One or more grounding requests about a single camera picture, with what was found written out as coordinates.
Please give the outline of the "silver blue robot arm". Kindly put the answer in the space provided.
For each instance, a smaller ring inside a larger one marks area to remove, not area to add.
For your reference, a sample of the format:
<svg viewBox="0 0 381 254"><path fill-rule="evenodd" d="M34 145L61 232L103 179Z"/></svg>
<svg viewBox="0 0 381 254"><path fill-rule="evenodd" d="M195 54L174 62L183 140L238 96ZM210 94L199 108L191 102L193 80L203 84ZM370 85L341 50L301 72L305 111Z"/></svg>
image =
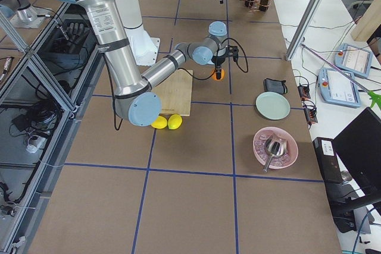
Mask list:
<svg viewBox="0 0 381 254"><path fill-rule="evenodd" d="M161 100L152 89L192 59L200 65L220 65L234 52L227 44L227 27L212 22L201 42L178 44L172 53L141 73L136 62L138 52L154 47L143 29L138 0L59 0L84 8L105 57L113 91L115 115L135 126L149 126L161 112Z"/></svg>

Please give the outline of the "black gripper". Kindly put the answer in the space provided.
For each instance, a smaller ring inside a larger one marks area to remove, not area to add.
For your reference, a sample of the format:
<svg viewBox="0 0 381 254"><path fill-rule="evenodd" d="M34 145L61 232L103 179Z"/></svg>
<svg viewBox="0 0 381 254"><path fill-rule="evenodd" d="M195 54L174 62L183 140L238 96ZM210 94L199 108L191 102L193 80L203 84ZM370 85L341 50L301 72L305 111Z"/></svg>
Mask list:
<svg viewBox="0 0 381 254"><path fill-rule="evenodd" d="M213 56L213 64L214 64L214 79L215 80L221 80L223 78L223 69L222 65L225 62L226 57L223 56Z"/></svg>

